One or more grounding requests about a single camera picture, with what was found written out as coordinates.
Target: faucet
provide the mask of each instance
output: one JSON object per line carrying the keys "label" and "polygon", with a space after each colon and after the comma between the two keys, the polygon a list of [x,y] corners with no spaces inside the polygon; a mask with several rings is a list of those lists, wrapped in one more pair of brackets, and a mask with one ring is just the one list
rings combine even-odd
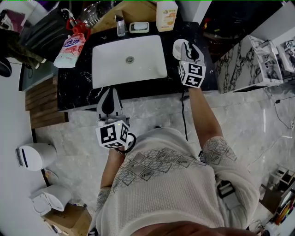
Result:
{"label": "faucet", "polygon": [[122,37],[127,32],[127,29],[126,29],[123,13],[121,10],[115,11],[115,19],[117,22],[117,35],[119,37]]}

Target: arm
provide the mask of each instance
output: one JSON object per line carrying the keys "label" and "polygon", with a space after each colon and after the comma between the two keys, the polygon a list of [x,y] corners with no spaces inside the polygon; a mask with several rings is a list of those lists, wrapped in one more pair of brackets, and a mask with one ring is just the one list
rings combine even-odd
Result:
{"label": "arm", "polygon": [[189,89],[190,106],[195,124],[195,130],[201,148],[206,141],[215,136],[222,136],[220,125],[208,105],[200,88]]}
{"label": "arm", "polygon": [[120,154],[114,149],[109,151],[106,166],[101,177],[100,191],[97,196],[97,208],[90,223],[89,232],[95,228],[97,217],[110,194],[112,183],[124,160],[124,154]]}
{"label": "arm", "polygon": [[209,107],[202,91],[189,89],[192,115],[207,164],[213,169],[216,183],[231,182],[240,205],[228,209],[218,197],[225,226],[245,229],[257,207],[259,191],[247,169],[236,162],[236,155],[222,137],[220,125]]}
{"label": "arm", "polygon": [[118,153],[114,149],[110,150],[106,166],[101,177],[100,188],[112,186],[115,176],[124,160],[124,154]]}

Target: white knit sweater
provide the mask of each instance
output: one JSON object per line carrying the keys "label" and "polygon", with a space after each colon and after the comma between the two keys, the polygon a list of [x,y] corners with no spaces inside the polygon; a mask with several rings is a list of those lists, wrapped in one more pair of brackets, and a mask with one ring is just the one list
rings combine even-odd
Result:
{"label": "white knit sweater", "polygon": [[[259,192],[222,137],[206,142],[206,163],[177,130],[155,129],[137,140],[112,187],[100,190],[90,230],[96,227],[101,236],[130,236],[148,225],[182,220],[212,228],[247,227]],[[240,205],[234,209],[217,193],[221,180],[236,190]]]}

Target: black marble countertop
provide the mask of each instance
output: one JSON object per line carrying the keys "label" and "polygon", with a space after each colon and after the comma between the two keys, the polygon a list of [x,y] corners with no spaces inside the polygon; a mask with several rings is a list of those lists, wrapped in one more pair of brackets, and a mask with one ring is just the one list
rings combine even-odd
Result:
{"label": "black marble countertop", "polygon": [[132,99],[163,94],[181,93],[184,86],[178,74],[179,61],[172,55],[173,43],[177,39],[186,39],[195,43],[203,52],[206,64],[206,75],[201,85],[202,90],[217,90],[215,67],[211,61],[207,44],[203,39],[199,24],[195,22],[176,21],[174,30],[158,32],[156,23],[150,23],[150,31],[142,34],[126,33],[124,37],[117,36],[117,29],[109,29],[90,36],[85,43],[83,50],[74,68],[59,69],[58,75],[58,110],[70,110],[97,104],[100,95],[100,88],[92,89],[92,49],[93,47],[111,41],[147,36],[159,35],[162,40],[164,57],[167,67],[166,78],[152,79],[138,82],[130,82],[115,85],[120,99]]}

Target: sink drain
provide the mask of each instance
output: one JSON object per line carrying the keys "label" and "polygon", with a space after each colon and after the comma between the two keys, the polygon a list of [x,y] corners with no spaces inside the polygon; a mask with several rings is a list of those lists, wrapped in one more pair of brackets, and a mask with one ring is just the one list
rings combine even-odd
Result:
{"label": "sink drain", "polygon": [[127,64],[131,64],[131,63],[133,63],[134,62],[134,57],[127,57],[126,58],[126,63]]}

